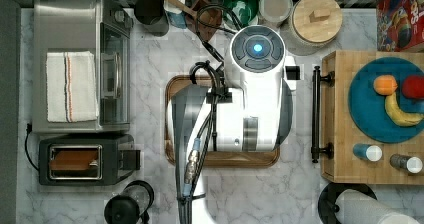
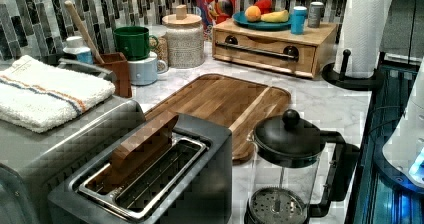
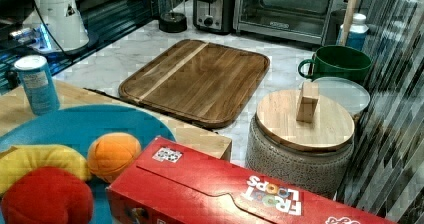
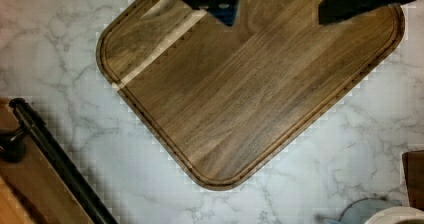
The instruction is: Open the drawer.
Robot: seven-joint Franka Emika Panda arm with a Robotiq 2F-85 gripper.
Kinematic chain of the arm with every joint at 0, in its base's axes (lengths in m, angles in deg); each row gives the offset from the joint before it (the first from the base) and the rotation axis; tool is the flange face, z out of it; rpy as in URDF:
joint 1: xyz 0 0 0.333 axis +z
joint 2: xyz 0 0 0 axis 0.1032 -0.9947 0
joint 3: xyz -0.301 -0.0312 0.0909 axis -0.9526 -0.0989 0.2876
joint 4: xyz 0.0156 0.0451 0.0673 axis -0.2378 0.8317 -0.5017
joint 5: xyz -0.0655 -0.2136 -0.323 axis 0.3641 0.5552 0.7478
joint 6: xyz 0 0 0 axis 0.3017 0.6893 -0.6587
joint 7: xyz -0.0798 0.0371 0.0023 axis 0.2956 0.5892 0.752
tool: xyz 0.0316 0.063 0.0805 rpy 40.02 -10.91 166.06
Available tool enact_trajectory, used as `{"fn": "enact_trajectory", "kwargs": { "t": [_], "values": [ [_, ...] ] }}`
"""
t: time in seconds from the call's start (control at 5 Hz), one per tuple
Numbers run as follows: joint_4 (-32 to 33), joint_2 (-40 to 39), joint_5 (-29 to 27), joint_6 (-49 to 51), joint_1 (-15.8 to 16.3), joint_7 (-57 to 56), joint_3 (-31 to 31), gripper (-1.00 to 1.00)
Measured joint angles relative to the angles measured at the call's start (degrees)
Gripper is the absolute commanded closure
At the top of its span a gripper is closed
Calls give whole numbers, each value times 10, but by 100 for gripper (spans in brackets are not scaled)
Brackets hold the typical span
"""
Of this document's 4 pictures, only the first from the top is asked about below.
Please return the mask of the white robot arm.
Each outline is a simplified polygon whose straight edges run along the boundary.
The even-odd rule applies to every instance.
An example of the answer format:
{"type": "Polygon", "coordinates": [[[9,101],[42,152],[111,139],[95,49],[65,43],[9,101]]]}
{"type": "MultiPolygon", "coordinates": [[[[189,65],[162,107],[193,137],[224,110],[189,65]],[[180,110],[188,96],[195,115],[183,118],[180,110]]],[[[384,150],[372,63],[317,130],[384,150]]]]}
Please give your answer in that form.
{"type": "Polygon", "coordinates": [[[268,152],[287,138],[293,99],[286,48],[262,25],[235,33],[220,65],[195,63],[191,84],[167,104],[167,134],[174,146],[180,224],[214,224],[206,207],[202,169],[207,153],[268,152]]]}

